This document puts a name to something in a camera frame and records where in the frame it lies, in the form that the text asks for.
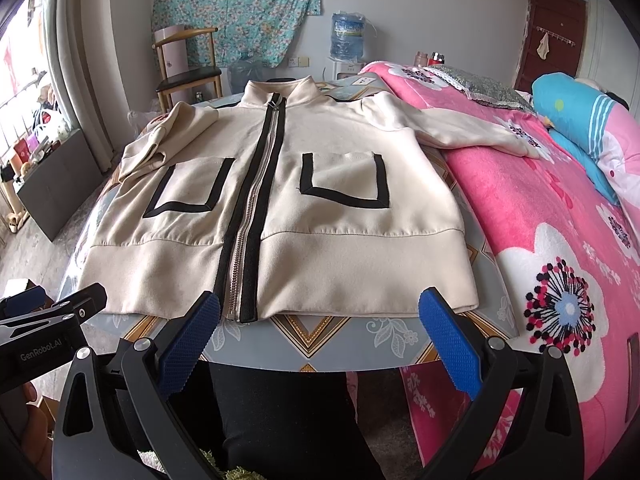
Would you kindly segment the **blue striped pillow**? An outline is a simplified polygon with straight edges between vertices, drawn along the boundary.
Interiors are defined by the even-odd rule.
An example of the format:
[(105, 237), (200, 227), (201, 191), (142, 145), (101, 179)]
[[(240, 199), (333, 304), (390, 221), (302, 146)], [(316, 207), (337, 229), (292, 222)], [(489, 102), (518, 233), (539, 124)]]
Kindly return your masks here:
[(550, 122), (552, 140), (582, 165), (596, 190), (617, 206), (620, 201), (598, 161), (606, 123), (618, 102), (563, 73), (538, 77), (532, 90), (533, 108)]

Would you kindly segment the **pink floral blanket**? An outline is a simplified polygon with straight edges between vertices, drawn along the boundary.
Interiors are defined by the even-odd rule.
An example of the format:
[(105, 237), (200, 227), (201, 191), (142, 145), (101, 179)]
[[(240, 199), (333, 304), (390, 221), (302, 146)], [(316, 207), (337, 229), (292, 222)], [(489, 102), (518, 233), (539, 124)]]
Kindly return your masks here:
[(591, 479), (639, 474), (639, 248), (620, 208), (533, 114), (502, 110), (415, 67), (369, 65), (398, 98), (494, 122), (536, 158), (490, 148), (445, 154), (506, 284), (501, 309), (530, 351), (565, 351)]

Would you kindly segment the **grey curtain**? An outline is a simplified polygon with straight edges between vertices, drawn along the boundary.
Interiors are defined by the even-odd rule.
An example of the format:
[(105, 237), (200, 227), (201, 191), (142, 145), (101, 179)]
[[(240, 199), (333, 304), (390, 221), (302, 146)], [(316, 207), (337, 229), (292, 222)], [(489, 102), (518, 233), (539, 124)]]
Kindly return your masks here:
[(113, 167), (108, 138), (91, 80), (81, 25), (81, 0), (43, 0), (43, 37), (52, 87), (68, 130), (81, 131), (102, 172)]

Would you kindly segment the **grey sequin cushion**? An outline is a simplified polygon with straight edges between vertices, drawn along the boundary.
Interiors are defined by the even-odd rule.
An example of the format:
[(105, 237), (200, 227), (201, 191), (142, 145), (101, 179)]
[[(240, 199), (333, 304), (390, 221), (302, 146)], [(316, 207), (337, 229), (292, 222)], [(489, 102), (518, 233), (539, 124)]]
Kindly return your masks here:
[(495, 79), (447, 65), (433, 65), (428, 70), (464, 93), (471, 101), (504, 110), (520, 110), (524, 113), (534, 111), (529, 102), (516, 90)]

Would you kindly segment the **wooden chair black seat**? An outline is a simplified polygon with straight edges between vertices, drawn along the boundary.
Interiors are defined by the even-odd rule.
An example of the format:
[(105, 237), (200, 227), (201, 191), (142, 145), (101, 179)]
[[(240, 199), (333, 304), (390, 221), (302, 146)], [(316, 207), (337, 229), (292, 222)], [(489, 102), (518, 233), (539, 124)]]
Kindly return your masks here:
[[(214, 96), (216, 96), (217, 99), (224, 96), (221, 81), (222, 70), (217, 65), (216, 61), (214, 39), (216, 32), (218, 32), (218, 28), (216, 26), (188, 28), (152, 43), (151, 48), (156, 52), (158, 62), (160, 62), (160, 76), (162, 76), (162, 80), (157, 85), (155, 92), (158, 102), (160, 102), (160, 109), (163, 113), (166, 113), (174, 106), (174, 104), (172, 104), (171, 97), (174, 92), (189, 90), (195, 87), (204, 86), (204, 84), (212, 84)], [(186, 69), (182, 72), (169, 75), (167, 73), (164, 47), (201, 36), (206, 38), (208, 63), (206, 65), (196, 67), (186, 66)]]

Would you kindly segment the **dark red door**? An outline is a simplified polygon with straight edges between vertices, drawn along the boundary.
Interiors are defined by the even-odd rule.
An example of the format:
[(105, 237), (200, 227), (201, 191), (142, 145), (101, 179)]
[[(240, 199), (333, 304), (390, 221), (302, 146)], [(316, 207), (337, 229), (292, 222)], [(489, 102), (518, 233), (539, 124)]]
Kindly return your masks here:
[(532, 93), (533, 82), (548, 73), (575, 77), (586, 25), (585, 0), (529, 0), (515, 89)]

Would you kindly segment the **teal floral wall cloth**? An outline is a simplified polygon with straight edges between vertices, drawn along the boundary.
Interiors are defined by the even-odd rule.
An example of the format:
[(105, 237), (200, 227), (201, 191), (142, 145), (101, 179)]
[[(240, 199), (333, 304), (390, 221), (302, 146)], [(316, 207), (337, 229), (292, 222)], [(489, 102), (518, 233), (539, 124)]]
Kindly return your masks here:
[(152, 27), (216, 27), (220, 67), (254, 58), (273, 68), (285, 60), (305, 18), (321, 13), (321, 0), (154, 0)]

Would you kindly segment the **blue water jug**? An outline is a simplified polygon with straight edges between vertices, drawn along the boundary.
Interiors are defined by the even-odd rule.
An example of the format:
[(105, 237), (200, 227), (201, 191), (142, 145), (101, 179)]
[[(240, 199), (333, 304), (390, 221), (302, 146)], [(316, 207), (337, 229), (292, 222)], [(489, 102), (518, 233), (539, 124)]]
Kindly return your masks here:
[(359, 62), (363, 57), (367, 20), (359, 13), (332, 14), (330, 58), (341, 62)]

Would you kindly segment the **dark grey cabinet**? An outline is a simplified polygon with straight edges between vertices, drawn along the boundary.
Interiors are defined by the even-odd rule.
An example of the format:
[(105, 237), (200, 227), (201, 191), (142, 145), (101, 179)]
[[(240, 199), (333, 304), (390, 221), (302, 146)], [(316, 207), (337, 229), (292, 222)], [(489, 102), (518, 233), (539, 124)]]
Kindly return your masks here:
[(102, 183), (85, 135), (74, 131), (43, 162), (26, 174), (17, 196), (50, 242)]

